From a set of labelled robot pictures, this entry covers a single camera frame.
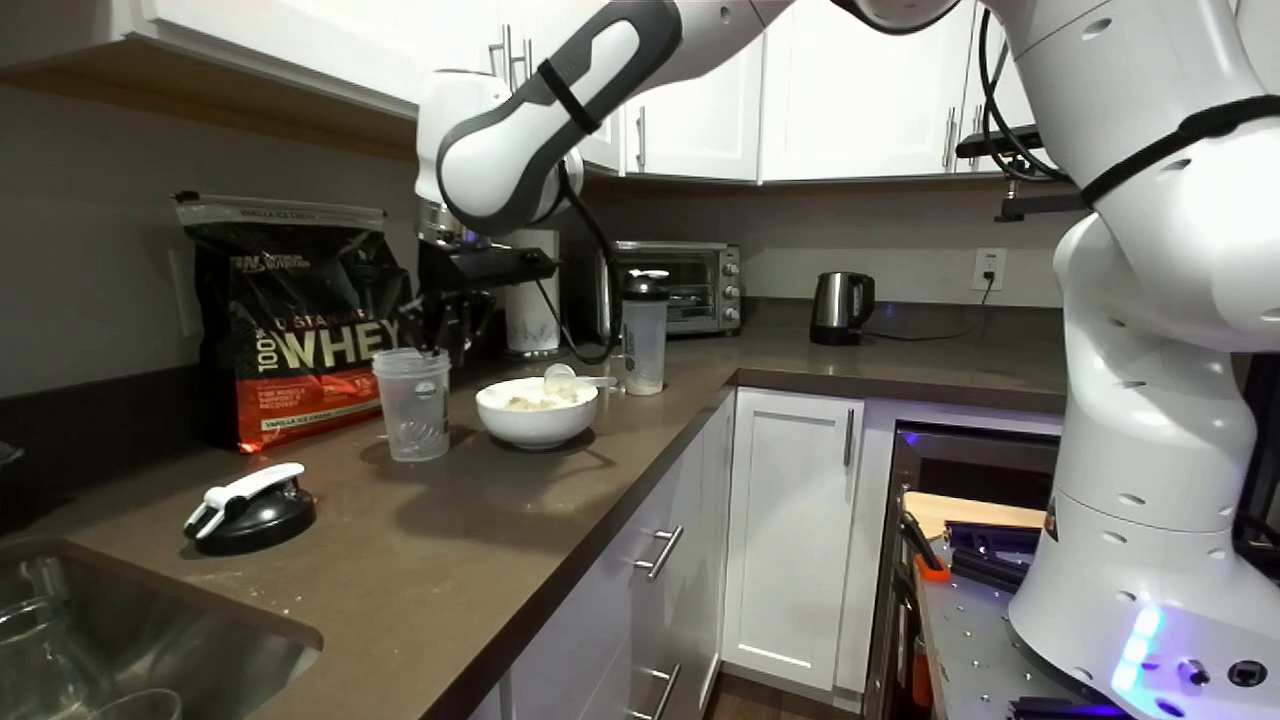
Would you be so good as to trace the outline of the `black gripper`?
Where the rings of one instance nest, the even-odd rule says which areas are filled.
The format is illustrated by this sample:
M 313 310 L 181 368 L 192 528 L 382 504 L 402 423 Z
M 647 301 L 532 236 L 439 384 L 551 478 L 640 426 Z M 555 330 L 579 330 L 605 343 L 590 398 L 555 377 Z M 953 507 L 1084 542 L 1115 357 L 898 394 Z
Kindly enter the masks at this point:
M 540 246 L 424 238 L 414 252 L 414 343 L 468 350 L 495 310 L 492 286 L 549 280 L 551 273 L 555 260 Z

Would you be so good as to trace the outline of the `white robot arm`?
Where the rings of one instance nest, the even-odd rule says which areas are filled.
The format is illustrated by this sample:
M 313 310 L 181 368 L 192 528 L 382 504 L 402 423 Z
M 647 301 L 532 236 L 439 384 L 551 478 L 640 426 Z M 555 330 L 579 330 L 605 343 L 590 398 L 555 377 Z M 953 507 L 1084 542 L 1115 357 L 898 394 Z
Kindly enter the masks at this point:
M 537 223 L 623 99 L 693 81 L 792 0 L 605 0 L 532 76 L 430 72 L 414 193 L 474 232 Z M 1280 348 L 1280 112 L 1227 0 L 980 0 L 1086 214 L 1050 268 L 1067 406 L 1015 636 L 1140 720 L 1280 720 L 1280 589 L 1231 548 Z

